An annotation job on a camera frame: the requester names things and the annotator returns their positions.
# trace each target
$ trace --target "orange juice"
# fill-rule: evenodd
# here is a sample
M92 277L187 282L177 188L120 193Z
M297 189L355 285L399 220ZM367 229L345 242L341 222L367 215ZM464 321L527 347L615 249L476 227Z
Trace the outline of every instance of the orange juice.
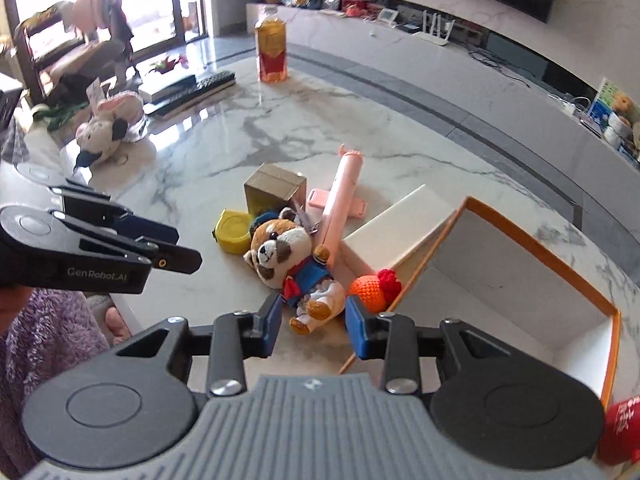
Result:
M267 6L255 24L255 49L258 78L265 83L277 83L287 78L287 31L278 18L278 7Z

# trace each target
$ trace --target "box lid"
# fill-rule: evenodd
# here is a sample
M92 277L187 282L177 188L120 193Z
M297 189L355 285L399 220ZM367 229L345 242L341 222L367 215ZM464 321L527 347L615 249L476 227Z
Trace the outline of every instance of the box lid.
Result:
M244 185L289 200L305 182L303 175L283 170L274 164L263 164Z

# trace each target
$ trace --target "brown cardboard box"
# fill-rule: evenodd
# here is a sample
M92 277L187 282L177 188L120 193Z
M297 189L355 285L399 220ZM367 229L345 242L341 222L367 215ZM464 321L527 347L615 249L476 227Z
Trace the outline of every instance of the brown cardboard box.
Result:
M263 164L244 183L249 214L259 216L268 210L280 210L293 201L306 204L306 177L283 170L275 164Z

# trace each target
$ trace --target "keyboard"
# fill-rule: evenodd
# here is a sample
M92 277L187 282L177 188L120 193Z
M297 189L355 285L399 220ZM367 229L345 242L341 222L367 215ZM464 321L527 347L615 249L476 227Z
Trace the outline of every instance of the keyboard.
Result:
M185 87L162 102L145 104L143 110L149 117L165 119L235 84L236 73L231 70L221 70L217 74L201 79L195 85Z

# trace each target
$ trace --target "red packaging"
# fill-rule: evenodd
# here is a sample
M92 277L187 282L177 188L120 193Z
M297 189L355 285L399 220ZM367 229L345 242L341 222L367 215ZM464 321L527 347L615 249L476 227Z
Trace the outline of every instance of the red packaging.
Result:
M364 10L367 8L367 1L366 0L342 0L342 10L347 10L352 5L355 5L359 9Z
M608 465L640 454L640 397L614 404L607 410L598 457Z

